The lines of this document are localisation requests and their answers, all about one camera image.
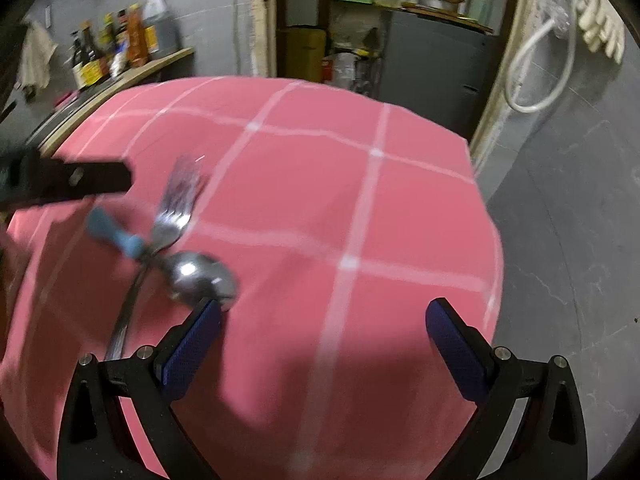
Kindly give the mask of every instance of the pink tablecloth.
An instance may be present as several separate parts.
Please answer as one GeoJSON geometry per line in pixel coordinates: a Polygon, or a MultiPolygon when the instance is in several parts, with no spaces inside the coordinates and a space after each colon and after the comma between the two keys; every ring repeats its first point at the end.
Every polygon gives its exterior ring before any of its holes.
{"type": "MultiPolygon", "coordinates": [[[[215,254],[241,283],[223,338],[174,403],[200,451],[226,480],[423,480],[473,410],[429,342],[425,307],[447,297],[490,340],[502,288],[465,141],[343,90],[227,77],[121,92],[60,149],[129,159],[133,188],[98,200],[145,235],[182,152],[204,157],[207,181],[172,251],[215,254]]],[[[104,355],[135,270],[84,233],[90,207],[28,210],[10,227],[34,256],[0,397],[51,478],[76,360],[104,355]]],[[[151,276],[126,350],[156,344],[186,314],[151,276]]]]}

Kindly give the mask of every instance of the metal fork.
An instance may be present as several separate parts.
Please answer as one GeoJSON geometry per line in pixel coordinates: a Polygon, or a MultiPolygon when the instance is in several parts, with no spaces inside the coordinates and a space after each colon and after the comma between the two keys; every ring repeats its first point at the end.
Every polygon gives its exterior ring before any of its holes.
{"type": "Polygon", "coordinates": [[[127,328],[136,304],[140,287],[146,278],[153,258],[160,251],[175,244],[184,233],[195,199],[196,185],[198,183],[198,169],[196,162],[188,156],[181,155],[174,165],[169,176],[164,195],[160,202],[156,220],[151,229],[151,243],[148,251],[142,257],[142,264],[136,277],[133,279],[127,295],[125,296],[116,325],[111,333],[105,361],[113,361],[122,358],[127,336],[127,328]]]}

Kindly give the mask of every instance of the shelf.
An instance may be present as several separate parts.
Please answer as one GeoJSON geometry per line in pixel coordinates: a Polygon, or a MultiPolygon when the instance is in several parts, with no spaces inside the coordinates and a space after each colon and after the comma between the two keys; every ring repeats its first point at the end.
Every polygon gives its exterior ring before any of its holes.
{"type": "Polygon", "coordinates": [[[448,12],[444,12],[442,10],[437,9],[423,9],[421,7],[385,7],[377,4],[363,4],[361,2],[350,2],[347,0],[333,0],[334,2],[340,4],[353,4],[360,7],[369,7],[375,10],[399,10],[400,12],[410,12],[412,14],[420,14],[421,16],[430,16],[432,18],[437,18],[438,20],[443,20],[444,22],[451,22],[457,25],[461,25],[462,27],[472,28],[473,30],[477,30],[479,32],[484,32],[485,34],[493,34],[494,30],[489,27],[485,27],[484,25],[480,25],[478,22],[474,22],[473,20],[468,20],[464,16],[459,16],[456,14],[449,14],[448,12]]]}

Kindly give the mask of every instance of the metal spoon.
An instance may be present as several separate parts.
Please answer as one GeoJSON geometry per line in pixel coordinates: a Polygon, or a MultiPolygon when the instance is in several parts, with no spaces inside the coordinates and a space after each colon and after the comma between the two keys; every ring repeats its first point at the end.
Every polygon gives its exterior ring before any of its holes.
{"type": "MultiPolygon", "coordinates": [[[[116,245],[126,256],[137,260],[148,256],[144,240],[127,233],[104,209],[97,206],[86,219],[87,232],[94,238],[116,245]]],[[[218,300],[223,312],[238,296],[238,285],[228,267],[215,258],[193,251],[170,256],[156,254],[152,264],[162,270],[172,300],[196,306],[202,299],[218,300]]]]}

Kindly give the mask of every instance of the bolt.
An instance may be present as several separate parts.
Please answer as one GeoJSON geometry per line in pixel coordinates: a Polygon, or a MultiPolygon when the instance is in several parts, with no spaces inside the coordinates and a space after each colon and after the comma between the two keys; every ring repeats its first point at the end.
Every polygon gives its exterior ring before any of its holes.
{"type": "Polygon", "coordinates": [[[154,352],[154,348],[152,346],[146,345],[138,348],[136,355],[140,359],[149,359],[151,357],[151,354],[153,354],[153,352],[154,352]]]}
{"type": "Polygon", "coordinates": [[[78,359],[78,364],[80,366],[87,366],[91,360],[94,358],[91,354],[84,354],[81,358],[78,359]]]}
{"type": "Polygon", "coordinates": [[[556,357],[554,357],[554,364],[559,368],[566,368],[568,363],[566,362],[566,359],[564,357],[562,357],[561,355],[557,355],[556,357]]]}
{"type": "Polygon", "coordinates": [[[498,346],[498,348],[494,350],[494,354],[500,361],[508,361],[511,359],[511,350],[504,346],[498,346]]]}
{"type": "Polygon", "coordinates": [[[71,174],[71,176],[69,177],[69,185],[71,187],[77,186],[78,182],[80,182],[83,176],[84,176],[84,171],[82,170],[82,168],[76,168],[74,172],[71,174]]]}

